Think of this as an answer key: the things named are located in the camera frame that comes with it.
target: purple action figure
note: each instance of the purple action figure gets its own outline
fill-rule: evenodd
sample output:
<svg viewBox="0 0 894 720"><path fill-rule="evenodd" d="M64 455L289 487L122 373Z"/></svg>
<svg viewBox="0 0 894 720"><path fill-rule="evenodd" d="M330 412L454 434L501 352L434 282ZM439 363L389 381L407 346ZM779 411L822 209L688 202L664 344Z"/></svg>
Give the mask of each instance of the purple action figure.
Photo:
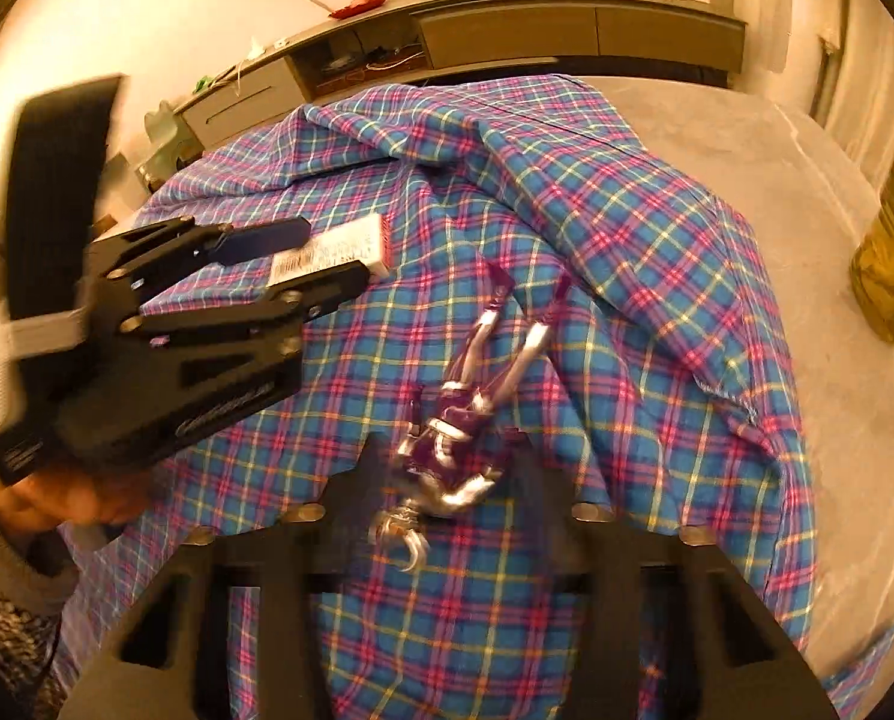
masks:
<svg viewBox="0 0 894 720"><path fill-rule="evenodd" d="M422 425L420 392L410 402L410 429L397 447L398 483L404 495L397 506L379 512L371 540L383 544L402 541L410 551L405 571L424 565L428 544L421 531L421 514L453 517L482 501L497 484L503 471L484 466L479 473L460 478L459 469L474 442L517 389L530 363L543 351L554 333L570 290L570 277L560 276L554 300L527 332L527 341L517 356L486 386L474 385L474 374L484 357L484 346L500 320L501 310L511 296L513 280L499 266L490 264L494 289L487 309L471 328L458 357L447 370L440 387L437 415Z"/></svg>

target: sleeve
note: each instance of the sleeve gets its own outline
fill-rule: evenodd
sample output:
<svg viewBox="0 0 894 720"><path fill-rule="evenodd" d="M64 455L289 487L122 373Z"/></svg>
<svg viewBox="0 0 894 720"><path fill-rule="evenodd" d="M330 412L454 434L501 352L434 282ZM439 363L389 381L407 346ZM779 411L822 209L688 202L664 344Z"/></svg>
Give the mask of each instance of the sleeve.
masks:
<svg viewBox="0 0 894 720"><path fill-rule="evenodd" d="M60 611L77 571L59 533L24 556L0 533L0 680L26 716L56 717L63 696L49 673Z"/></svg>

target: red plate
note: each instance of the red plate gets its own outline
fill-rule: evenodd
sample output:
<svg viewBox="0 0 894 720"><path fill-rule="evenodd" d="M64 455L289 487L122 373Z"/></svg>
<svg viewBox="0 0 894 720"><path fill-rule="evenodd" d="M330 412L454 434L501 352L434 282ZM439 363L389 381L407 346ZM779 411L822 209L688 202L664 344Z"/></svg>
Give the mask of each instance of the red plate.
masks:
<svg viewBox="0 0 894 720"><path fill-rule="evenodd" d="M348 5L347 7L343 7L340 10L335 10L331 13L330 17L332 19L349 19L351 16L357 16L361 13L367 13L368 10L373 10L375 7L380 7L386 2L386 0L368 0L367 2L361 2L359 5Z"/></svg>

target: drawer handle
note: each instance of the drawer handle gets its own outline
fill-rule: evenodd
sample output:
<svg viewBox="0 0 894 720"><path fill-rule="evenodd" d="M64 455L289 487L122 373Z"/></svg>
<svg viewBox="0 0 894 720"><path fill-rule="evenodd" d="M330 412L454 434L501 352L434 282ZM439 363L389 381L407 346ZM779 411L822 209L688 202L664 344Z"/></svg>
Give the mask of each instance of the drawer handle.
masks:
<svg viewBox="0 0 894 720"><path fill-rule="evenodd" d="M265 86L265 87L263 87L263 89L258 89L252 95L247 95L245 98L240 98L235 103L230 103L227 108L221 108L220 110L218 110L217 113L210 114L210 116L208 116L206 119L204 119L204 124L210 124L211 119L215 119L220 114L223 114L223 113L226 113L227 111L229 111L231 108L235 108L238 105L240 105L241 103L246 103L247 100L250 100L251 98L255 98L257 95L263 95L263 93L269 92L271 89L273 89L272 86Z"/></svg>

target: bolt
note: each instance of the bolt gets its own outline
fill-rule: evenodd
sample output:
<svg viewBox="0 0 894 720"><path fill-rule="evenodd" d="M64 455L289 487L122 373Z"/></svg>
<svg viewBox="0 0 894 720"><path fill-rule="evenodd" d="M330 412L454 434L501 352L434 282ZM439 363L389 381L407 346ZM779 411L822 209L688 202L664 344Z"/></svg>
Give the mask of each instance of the bolt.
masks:
<svg viewBox="0 0 894 720"><path fill-rule="evenodd" d="M303 506L292 506L281 515L282 522L317 522L327 514L327 509L319 503L305 503Z"/></svg>
<svg viewBox="0 0 894 720"><path fill-rule="evenodd" d="M717 543L714 533L704 525L685 525L677 535L689 547L706 547Z"/></svg>
<svg viewBox="0 0 894 720"><path fill-rule="evenodd" d="M129 319L124 319L124 321L121 322L121 332L133 333L134 330L139 329L142 324L142 317L129 317Z"/></svg>
<svg viewBox="0 0 894 720"><path fill-rule="evenodd" d="M596 503L575 503L570 509L571 516L580 522L613 522L614 515Z"/></svg>
<svg viewBox="0 0 894 720"><path fill-rule="evenodd" d="M184 543L192 544L196 547L205 547L208 544L213 543L215 538L217 538L217 534L214 532L213 528L200 525L187 534Z"/></svg>
<svg viewBox="0 0 894 720"><path fill-rule="evenodd" d="M300 305L300 301L303 299L304 296L301 295L301 293L298 293L297 290L286 290L285 292L280 293L280 301L288 308L296 308Z"/></svg>
<svg viewBox="0 0 894 720"><path fill-rule="evenodd" d="M300 338L287 338L280 344L280 353L283 357L293 357L295 354L300 354L302 348L303 344L301 343Z"/></svg>

